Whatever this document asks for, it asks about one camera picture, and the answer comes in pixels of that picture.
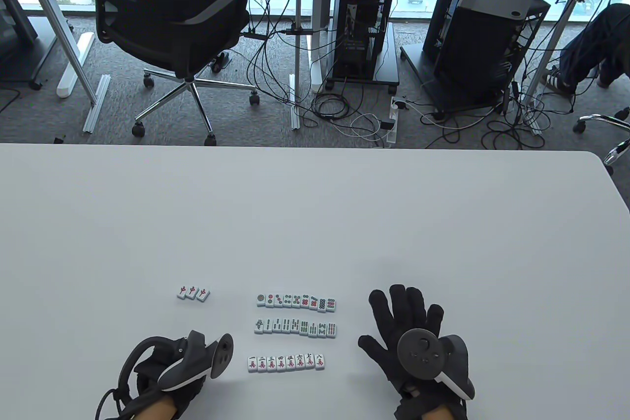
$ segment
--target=chair armrest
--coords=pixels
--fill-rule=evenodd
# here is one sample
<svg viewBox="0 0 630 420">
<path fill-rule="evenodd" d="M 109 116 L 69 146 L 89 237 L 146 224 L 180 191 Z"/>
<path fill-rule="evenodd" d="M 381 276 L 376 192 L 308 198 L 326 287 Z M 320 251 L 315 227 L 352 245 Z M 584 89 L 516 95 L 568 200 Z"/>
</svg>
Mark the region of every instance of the chair armrest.
<svg viewBox="0 0 630 420">
<path fill-rule="evenodd" d="M 181 22 L 171 22 L 171 26 L 196 35 L 207 35 L 209 26 L 222 24 L 222 17 L 230 18 L 238 10 L 246 10 L 247 0 L 217 0 L 197 16 Z"/>
</svg>

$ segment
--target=shoe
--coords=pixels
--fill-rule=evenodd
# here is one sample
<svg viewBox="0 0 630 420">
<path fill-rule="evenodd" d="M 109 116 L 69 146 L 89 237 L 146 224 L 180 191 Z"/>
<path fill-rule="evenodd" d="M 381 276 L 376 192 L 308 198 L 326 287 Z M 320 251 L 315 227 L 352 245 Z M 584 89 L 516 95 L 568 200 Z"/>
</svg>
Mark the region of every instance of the shoe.
<svg viewBox="0 0 630 420">
<path fill-rule="evenodd" d="M 551 71 L 549 73 L 542 76 L 541 81 L 557 94 L 563 96 L 575 95 L 577 87 L 572 87 L 571 85 L 563 82 L 560 77 L 560 71 L 555 66 L 551 67 Z"/>
<path fill-rule="evenodd" d="M 598 74 L 597 74 L 598 87 L 601 87 L 602 89 L 607 89 L 608 87 L 610 87 L 611 83 L 612 83 L 612 80 L 610 81 L 606 80 L 606 77 L 601 73 L 601 64 L 599 64 Z"/>
</svg>

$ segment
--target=monitor stand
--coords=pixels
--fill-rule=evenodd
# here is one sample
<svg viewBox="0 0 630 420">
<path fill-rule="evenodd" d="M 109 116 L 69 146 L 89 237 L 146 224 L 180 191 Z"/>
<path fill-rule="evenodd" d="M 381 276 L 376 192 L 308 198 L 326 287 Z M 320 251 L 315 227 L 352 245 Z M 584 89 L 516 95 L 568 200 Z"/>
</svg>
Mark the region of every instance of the monitor stand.
<svg viewBox="0 0 630 420">
<path fill-rule="evenodd" d="M 27 83 L 33 90 L 41 89 L 37 74 L 55 44 L 57 37 L 45 16 L 29 17 L 37 38 L 33 44 L 21 44 L 4 58 L 0 58 L 0 81 Z"/>
</svg>

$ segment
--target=chrome chair leg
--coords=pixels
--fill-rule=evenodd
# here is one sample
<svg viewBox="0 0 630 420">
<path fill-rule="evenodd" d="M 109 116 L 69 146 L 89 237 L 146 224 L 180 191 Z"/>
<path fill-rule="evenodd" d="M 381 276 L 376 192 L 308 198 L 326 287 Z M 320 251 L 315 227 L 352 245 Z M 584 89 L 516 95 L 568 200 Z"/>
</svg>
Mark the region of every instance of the chrome chair leg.
<svg viewBox="0 0 630 420">
<path fill-rule="evenodd" d="M 205 123 L 205 127 L 208 128 L 208 135 L 212 134 L 212 123 L 210 123 L 210 118 L 208 118 L 207 114 L 205 114 L 205 110 L 203 109 L 203 105 L 201 104 L 201 98 L 199 98 L 199 92 L 196 89 L 196 81 L 189 83 L 190 93 L 193 95 L 195 99 L 195 103 L 197 104 L 197 108 L 199 109 L 199 113 L 203 118 L 203 122 Z"/>
<path fill-rule="evenodd" d="M 180 95 L 180 93 L 185 91 L 188 86 L 189 85 L 186 82 L 180 83 L 180 85 L 172 89 L 165 96 L 160 98 L 157 102 L 153 103 L 153 105 L 150 105 L 147 109 L 140 112 L 140 114 L 135 117 L 136 123 L 140 121 L 142 118 L 144 118 L 145 116 L 155 112 L 155 110 L 162 107 L 162 105 L 164 105 L 165 103 L 169 103 L 171 100 L 173 100 L 173 98 L 177 97 L 178 95 Z"/>
<path fill-rule="evenodd" d="M 170 72 L 161 72 L 159 70 L 151 70 L 151 69 L 143 69 L 145 74 L 155 75 L 156 77 L 166 78 L 168 80 L 173 80 L 173 82 L 183 82 L 182 79 L 177 78 L 175 74 Z"/>
<path fill-rule="evenodd" d="M 219 80 L 208 80 L 207 78 L 196 78 L 195 84 L 198 87 L 211 87 L 213 89 L 233 89 L 255 91 L 256 87 L 246 83 L 221 82 Z"/>
<path fill-rule="evenodd" d="M 608 155 L 603 159 L 603 165 L 612 165 L 617 159 L 619 159 L 630 148 L 630 138 L 619 143 Z"/>
<path fill-rule="evenodd" d="M 201 69 L 199 72 L 195 74 L 195 78 L 200 77 L 208 67 L 210 67 L 210 64 L 206 64 L 205 66 L 203 66 L 203 69 Z"/>
<path fill-rule="evenodd" d="M 592 120 L 603 121 L 605 123 L 608 123 L 609 125 L 612 125 L 613 127 L 625 129 L 626 131 L 630 132 L 630 123 L 626 123 L 625 121 L 614 118 L 612 116 L 606 116 L 606 115 L 600 115 L 600 114 L 580 116 L 580 118 L 578 119 L 578 123 L 583 122 L 583 121 L 592 121 Z"/>
</svg>

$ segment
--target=hand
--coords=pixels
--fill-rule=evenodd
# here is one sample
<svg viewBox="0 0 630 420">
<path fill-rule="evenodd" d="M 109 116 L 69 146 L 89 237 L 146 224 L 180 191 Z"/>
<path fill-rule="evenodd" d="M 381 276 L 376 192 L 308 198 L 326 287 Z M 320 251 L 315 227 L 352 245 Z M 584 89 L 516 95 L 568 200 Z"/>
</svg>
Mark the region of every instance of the hand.
<svg viewBox="0 0 630 420">
<path fill-rule="evenodd" d="M 175 345 L 178 347 L 182 346 L 183 348 L 185 347 L 185 344 L 185 338 L 175 341 Z M 157 388 L 160 374 L 162 374 L 168 366 L 175 363 L 175 361 L 181 357 L 182 355 L 178 350 L 172 350 L 166 347 L 153 348 L 153 353 L 145 361 L 139 363 L 134 369 L 134 371 L 138 373 L 138 394 L 142 395 L 142 393 L 148 389 Z M 177 409 L 177 413 L 173 416 L 174 419 L 178 419 L 182 416 L 182 413 L 184 413 L 186 408 L 188 408 L 191 400 L 193 400 L 193 398 L 195 398 L 201 391 L 203 382 L 205 382 L 205 376 L 187 384 L 182 388 L 170 391 L 169 393 L 164 393 L 164 395 L 168 395 L 173 398 L 173 403 Z"/>
<path fill-rule="evenodd" d="M 415 287 L 392 285 L 389 288 L 392 300 L 392 316 L 389 311 L 387 297 L 380 290 L 370 294 L 369 302 L 372 306 L 374 319 L 380 336 L 387 349 L 383 348 L 376 339 L 363 335 L 358 339 L 358 345 L 383 370 L 389 382 L 403 397 L 416 396 L 416 391 L 422 395 L 448 398 L 454 396 L 452 391 L 434 380 L 420 380 L 409 374 L 398 360 L 398 341 L 401 336 L 412 328 L 423 328 L 432 332 L 436 337 L 440 334 L 441 320 L 444 310 L 439 305 L 431 305 L 425 312 L 425 301 L 422 292 Z"/>
</svg>

